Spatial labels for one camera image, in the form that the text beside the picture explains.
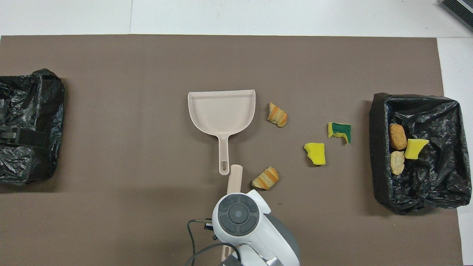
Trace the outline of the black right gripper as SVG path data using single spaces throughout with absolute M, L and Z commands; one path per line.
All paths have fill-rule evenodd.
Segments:
M 213 227 L 213 223 L 212 223 L 212 219 L 211 218 L 206 218 L 204 220 L 204 229 L 207 230 L 207 231 L 212 231 L 214 232 L 214 227 Z M 218 239 L 218 237 L 215 235 L 213 235 L 212 239 L 214 241 L 216 241 Z

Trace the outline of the beige plastic dustpan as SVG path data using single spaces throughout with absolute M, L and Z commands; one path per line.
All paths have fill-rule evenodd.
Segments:
M 187 100 L 194 126 L 218 139 L 218 171 L 228 175 L 229 138 L 245 130 L 253 121 L 255 90 L 189 92 Z

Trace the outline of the beige brush with black bristles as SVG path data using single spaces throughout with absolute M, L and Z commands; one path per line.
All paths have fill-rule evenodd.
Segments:
M 233 164 L 230 166 L 230 173 L 228 177 L 227 184 L 227 195 L 241 192 L 242 186 L 242 177 L 243 177 L 243 167 L 238 164 Z M 223 262 L 228 256 L 232 253 L 232 249 L 228 246 L 223 246 L 221 261 Z

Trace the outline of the striped croissant piece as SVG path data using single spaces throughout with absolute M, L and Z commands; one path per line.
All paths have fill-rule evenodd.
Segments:
M 258 189 L 269 190 L 278 181 L 279 174 L 277 173 L 277 170 L 274 167 L 269 166 L 251 181 L 251 186 Z
M 400 175 L 404 170 L 404 151 L 394 151 L 390 154 L 390 167 L 394 175 Z
M 269 114 L 267 120 L 277 125 L 278 127 L 284 127 L 287 123 L 288 115 L 285 111 L 280 109 L 277 105 L 272 102 L 269 103 Z

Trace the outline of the black bag lined bin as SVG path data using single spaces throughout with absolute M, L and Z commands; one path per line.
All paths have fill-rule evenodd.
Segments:
M 48 180 L 57 168 L 64 127 L 65 86 L 48 69 L 30 75 L 0 76 L 0 130 L 45 133 L 45 149 L 0 145 L 0 184 Z
M 391 170 L 389 126 L 403 127 L 406 138 L 425 139 L 417 159 Z M 376 93 L 369 113 L 374 197 L 399 215 L 424 207 L 468 205 L 472 195 L 466 134 L 458 101 L 441 96 Z

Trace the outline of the small green yellow sponge piece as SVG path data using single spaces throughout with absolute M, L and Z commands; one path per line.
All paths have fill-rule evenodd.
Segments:
M 407 139 L 407 147 L 405 149 L 404 158 L 409 160 L 417 160 L 422 149 L 429 144 L 427 139 Z

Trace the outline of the dark ribbed device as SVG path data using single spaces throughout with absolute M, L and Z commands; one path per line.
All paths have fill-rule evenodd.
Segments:
M 440 5 L 473 32 L 473 0 L 440 0 Z

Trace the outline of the brown bread roll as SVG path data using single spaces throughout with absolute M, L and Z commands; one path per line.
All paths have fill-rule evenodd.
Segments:
M 389 143 L 394 150 L 404 150 L 408 141 L 403 126 L 392 123 L 389 125 Z

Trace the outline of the brown table mat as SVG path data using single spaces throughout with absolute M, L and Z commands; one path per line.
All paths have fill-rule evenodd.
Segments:
M 186 224 L 227 191 L 218 141 L 199 131 L 188 92 L 254 89 L 252 123 L 229 140 L 242 191 L 262 191 L 294 234 L 303 266 L 461 265 L 456 209 L 401 216 L 371 180 L 373 95 L 442 95 L 436 40 L 184 35 L 3 36 L 0 75 L 46 68 L 66 87 L 54 177 L 0 185 L 0 266 L 183 266 Z M 288 115 L 267 120 L 269 103 Z M 351 125 L 351 143 L 328 138 Z M 326 164 L 307 157 L 324 143 Z

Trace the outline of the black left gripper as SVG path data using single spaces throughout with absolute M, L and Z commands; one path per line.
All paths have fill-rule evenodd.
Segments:
M 45 133 L 30 129 L 5 129 L 0 130 L 0 145 L 45 149 L 48 147 L 48 138 Z

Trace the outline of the notched green yellow sponge piece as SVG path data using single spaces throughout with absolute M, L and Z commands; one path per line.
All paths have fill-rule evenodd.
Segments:
M 328 138 L 343 138 L 345 143 L 351 143 L 351 125 L 348 123 L 329 122 L 327 124 Z

